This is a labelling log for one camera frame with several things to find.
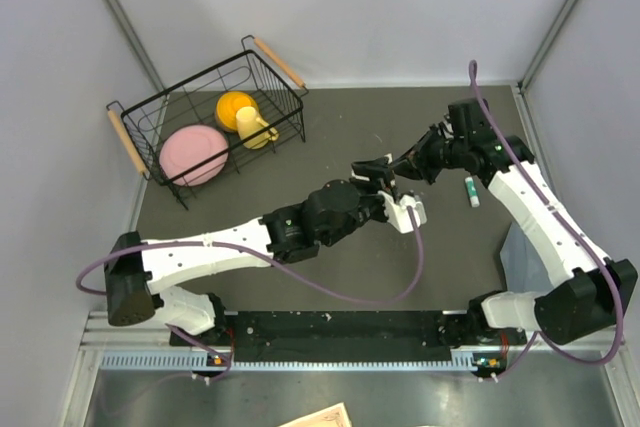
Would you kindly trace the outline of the grey blue envelope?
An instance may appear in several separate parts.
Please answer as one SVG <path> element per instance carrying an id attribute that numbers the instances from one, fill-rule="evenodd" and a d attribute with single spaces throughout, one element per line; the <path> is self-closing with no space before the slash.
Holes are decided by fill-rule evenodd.
<path id="1" fill-rule="evenodd" d="M 511 223 L 499 256 L 508 291 L 547 293 L 552 289 L 540 256 L 516 222 Z"/>

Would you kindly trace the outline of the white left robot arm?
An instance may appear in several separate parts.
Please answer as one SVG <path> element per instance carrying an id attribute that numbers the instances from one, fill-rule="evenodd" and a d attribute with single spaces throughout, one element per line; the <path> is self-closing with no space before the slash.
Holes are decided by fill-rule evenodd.
<path id="1" fill-rule="evenodd" d="M 301 203 L 241 225 L 177 240 L 120 236 L 104 268 L 107 319 L 129 327 L 155 319 L 216 343 L 227 321 L 219 300 L 183 283 L 231 270 L 292 264 L 317 256 L 369 221 L 411 231 L 422 204 L 396 188 L 389 157 L 360 163 L 348 180 L 325 183 Z"/>

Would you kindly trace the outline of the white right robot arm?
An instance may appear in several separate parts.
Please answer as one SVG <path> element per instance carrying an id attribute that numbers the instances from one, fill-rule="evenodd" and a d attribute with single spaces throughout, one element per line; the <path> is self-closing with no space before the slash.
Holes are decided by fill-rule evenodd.
<path id="1" fill-rule="evenodd" d="M 435 182 L 441 171 L 476 176 L 511 214 L 539 256 L 548 292 L 497 292 L 470 304 L 466 327 L 487 343 L 503 328 L 539 331 L 558 345 L 620 326 L 638 280 L 627 259 L 614 261 L 573 221 L 542 176 L 526 144 L 498 133 L 484 104 L 467 99 L 448 107 L 448 121 L 429 130 L 398 159 L 393 172 Z"/>

